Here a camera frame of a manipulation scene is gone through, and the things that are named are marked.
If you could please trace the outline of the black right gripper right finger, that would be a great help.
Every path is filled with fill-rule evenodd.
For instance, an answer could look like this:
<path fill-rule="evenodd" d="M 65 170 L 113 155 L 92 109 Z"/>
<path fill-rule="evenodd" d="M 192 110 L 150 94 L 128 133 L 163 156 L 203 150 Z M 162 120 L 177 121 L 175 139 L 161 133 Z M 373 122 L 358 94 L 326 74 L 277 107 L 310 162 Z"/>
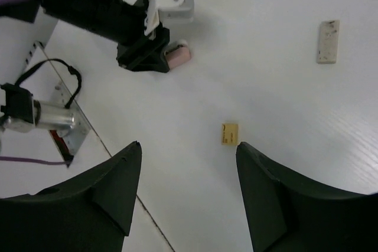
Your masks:
<path fill-rule="evenodd" d="M 377 194 L 320 183 L 246 142 L 236 163 L 254 251 L 377 251 Z"/>

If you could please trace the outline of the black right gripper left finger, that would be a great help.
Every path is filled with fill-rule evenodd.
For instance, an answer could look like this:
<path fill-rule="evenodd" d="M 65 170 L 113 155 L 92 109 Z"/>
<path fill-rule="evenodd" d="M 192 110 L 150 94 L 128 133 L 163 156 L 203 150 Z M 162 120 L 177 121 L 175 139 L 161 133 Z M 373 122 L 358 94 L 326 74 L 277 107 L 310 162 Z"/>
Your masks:
<path fill-rule="evenodd" d="M 131 230 L 142 148 L 35 195 L 1 200 L 1 251 L 121 251 Z"/>

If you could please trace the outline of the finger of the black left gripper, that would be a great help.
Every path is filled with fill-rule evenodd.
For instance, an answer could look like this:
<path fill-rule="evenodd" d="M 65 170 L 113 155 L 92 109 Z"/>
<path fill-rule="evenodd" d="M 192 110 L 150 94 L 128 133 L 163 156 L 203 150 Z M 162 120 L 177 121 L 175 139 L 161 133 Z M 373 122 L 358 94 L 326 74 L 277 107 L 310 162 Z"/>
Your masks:
<path fill-rule="evenodd" d="M 158 29 L 155 38 L 143 36 L 130 46 L 118 44 L 116 60 L 119 67 L 133 72 L 170 71 L 164 55 L 164 48 L 170 42 L 169 29 Z"/>

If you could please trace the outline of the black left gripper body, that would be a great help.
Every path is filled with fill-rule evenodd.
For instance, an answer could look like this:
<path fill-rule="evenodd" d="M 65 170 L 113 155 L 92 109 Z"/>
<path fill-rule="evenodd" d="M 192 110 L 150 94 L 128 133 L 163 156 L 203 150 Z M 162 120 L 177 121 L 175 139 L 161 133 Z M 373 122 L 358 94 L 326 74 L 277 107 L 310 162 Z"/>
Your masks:
<path fill-rule="evenodd" d="M 121 45 L 150 40 L 145 35 L 149 0 L 129 4 L 124 0 L 42 0 L 49 16 Z"/>

